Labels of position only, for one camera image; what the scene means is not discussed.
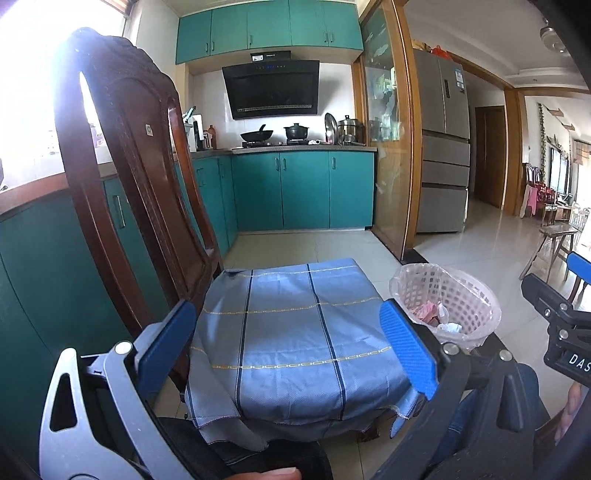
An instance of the bottle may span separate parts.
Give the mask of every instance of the bottle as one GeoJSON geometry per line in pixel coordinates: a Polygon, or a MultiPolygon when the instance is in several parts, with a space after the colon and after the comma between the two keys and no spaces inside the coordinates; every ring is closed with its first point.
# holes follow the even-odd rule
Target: bottle
{"type": "Polygon", "coordinates": [[[212,138],[212,148],[214,150],[217,150],[217,137],[216,137],[216,129],[213,127],[213,125],[209,125],[209,128],[207,129],[207,133],[211,136],[212,138]]]}

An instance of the gray refrigerator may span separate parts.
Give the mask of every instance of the gray refrigerator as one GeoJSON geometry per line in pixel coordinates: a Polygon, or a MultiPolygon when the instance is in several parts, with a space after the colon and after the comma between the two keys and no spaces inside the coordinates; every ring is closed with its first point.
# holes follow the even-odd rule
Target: gray refrigerator
{"type": "Polygon", "coordinates": [[[470,118],[461,65],[422,50],[417,63],[423,166],[417,233],[464,227],[470,177],[470,118]]]}

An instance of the black range hood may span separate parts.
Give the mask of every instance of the black range hood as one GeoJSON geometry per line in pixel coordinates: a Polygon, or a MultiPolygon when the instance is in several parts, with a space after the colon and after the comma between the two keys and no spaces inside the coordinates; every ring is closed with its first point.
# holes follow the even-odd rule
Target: black range hood
{"type": "Polygon", "coordinates": [[[232,118],[317,115],[318,60],[258,61],[222,69],[232,118]]]}

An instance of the fingernail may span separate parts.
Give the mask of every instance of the fingernail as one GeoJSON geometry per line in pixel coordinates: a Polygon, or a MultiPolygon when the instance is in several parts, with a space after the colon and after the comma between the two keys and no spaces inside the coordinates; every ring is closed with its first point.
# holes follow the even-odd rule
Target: fingernail
{"type": "Polygon", "coordinates": [[[265,476],[291,475],[292,473],[295,473],[296,470],[297,470],[296,467],[291,466],[288,468],[279,468],[277,470],[271,470],[269,472],[263,473],[263,475],[265,475],[265,476]]]}

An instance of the metal lid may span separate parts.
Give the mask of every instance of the metal lid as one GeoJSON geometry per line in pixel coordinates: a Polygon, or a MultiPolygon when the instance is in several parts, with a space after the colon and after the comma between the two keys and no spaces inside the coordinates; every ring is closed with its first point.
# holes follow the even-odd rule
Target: metal lid
{"type": "Polygon", "coordinates": [[[342,125],[352,125],[354,127],[362,127],[363,123],[361,123],[356,118],[349,118],[349,115],[345,115],[345,120],[340,120],[338,125],[341,127],[342,125]]]}

